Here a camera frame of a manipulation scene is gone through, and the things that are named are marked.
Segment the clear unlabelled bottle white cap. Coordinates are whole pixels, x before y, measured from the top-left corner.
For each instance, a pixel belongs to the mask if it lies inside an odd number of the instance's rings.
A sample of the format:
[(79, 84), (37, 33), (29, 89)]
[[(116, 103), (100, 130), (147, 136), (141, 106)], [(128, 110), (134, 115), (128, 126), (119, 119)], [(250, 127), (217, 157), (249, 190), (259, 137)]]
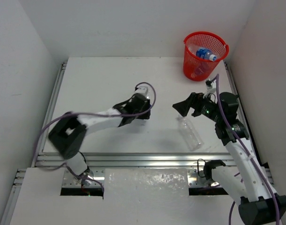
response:
[(189, 151), (196, 151), (203, 146), (203, 141), (193, 123), (187, 117), (178, 115), (178, 131), (185, 141)]

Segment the blue label bottle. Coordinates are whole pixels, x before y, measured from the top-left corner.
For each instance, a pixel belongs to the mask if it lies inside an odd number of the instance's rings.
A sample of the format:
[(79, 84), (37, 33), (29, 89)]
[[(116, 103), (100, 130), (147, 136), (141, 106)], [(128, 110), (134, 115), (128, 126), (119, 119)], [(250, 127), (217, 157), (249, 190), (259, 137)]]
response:
[(208, 64), (206, 62), (201, 62), (199, 65), (195, 66), (192, 77), (202, 76), (209, 70)]

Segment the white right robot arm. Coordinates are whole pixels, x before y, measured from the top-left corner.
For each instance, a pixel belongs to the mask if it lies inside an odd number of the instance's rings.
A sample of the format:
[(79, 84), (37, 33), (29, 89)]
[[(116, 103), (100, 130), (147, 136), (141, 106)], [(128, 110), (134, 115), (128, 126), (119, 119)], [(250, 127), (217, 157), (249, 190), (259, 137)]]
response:
[(286, 196), (279, 195), (264, 174), (245, 126), (237, 119), (237, 96), (223, 92), (213, 102), (204, 93), (191, 93), (189, 97), (172, 105), (180, 115), (204, 115), (215, 122), (215, 132), (232, 156), (242, 181), (230, 172), (222, 160), (205, 162), (204, 179), (219, 183), (238, 206), (239, 215), (246, 225), (279, 224), (286, 212)]

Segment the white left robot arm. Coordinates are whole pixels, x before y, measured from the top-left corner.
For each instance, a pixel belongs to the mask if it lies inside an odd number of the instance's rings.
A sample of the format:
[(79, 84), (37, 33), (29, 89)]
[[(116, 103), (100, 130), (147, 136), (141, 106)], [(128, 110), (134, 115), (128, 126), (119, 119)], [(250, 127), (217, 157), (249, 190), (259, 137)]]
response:
[(146, 87), (137, 89), (130, 99), (114, 105), (96, 115), (66, 113), (48, 134), (48, 140), (66, 161), (77, 178), (90, 173), (90, 169), (80, 153), (85, 137), (107, 128), (118, 128), (133, 120), (150, 118), (150, 99)]

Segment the blue label bottle Chinese text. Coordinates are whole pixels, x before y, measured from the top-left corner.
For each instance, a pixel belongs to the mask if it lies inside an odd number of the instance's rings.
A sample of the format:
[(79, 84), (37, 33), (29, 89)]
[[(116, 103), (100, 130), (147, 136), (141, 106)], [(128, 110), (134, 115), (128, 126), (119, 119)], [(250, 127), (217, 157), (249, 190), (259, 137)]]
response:
[(217, 56), (216, 56), (216, 54), (213, 53), (212, 50), (210, 50), (208, 48), (203, 48), (203, 47), (200, 47), (197, 49), (196, 56), (201, 58), (201, 59), (205, 59), (205, 60), (209, 60), (209, 61), (216, 61), (217, 60)]

